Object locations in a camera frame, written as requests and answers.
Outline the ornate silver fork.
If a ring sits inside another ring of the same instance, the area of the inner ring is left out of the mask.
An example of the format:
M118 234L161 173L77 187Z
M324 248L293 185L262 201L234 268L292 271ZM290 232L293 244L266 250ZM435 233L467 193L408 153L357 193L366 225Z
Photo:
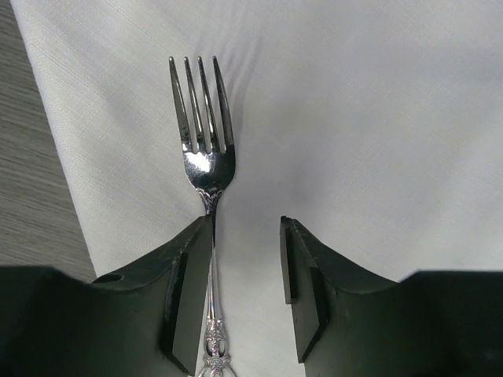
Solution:
M218 283L218 262L215 247L218 202L232 182L237 166L233 127L229 102L222 73L216 57L212 58L218 102L222 118L222 136L218 135L215 112L207 84L204 63L197 58L200 80L207 115L204 129L193 82L189 59L184 59L185 74L192 106L195 131L189 128L189 120L182 96L182 88L173 57L169 58L171 87L178 121L185 175L199 194L205 214L211 218L211 260L207 279L207 319L204 326L203 367L200 376L235 376L229 354L229 339L224 321Z

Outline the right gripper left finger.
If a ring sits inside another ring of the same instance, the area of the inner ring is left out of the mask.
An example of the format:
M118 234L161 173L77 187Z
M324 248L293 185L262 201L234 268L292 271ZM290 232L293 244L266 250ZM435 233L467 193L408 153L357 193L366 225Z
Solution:
M211 219L91 283L1 269L4 376L187 376L196 370Z

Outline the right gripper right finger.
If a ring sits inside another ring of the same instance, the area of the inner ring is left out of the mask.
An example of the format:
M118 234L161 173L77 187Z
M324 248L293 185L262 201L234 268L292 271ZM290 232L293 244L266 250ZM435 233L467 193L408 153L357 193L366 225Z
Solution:
M281 267L308 376L499 376L502 275L419 271L400 282L282 217Z

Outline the white cloth napkin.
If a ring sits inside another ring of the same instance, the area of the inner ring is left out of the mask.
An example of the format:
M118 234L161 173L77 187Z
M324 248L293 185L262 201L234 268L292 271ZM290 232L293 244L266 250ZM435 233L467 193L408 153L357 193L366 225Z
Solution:
M302 376L282 216L367 269L502 267L499 1L15 1L97 275L203 206L169 60L217 59L237 169L218 268L239 376Z

